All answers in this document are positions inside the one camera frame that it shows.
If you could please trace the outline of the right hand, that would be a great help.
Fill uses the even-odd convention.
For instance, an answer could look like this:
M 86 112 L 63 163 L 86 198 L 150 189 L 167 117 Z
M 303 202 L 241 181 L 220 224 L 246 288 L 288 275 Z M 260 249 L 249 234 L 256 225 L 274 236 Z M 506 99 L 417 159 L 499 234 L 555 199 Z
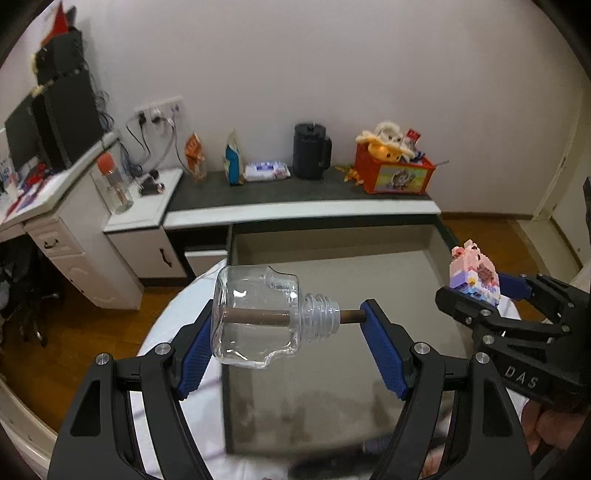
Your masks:
M 586 416 L 583 414 L 542 411 L 538 402 L 528 401 L 522 411 L 521 425 L 529 453 L 533 455 L 542 443 L 567 450 L 585 420 Z

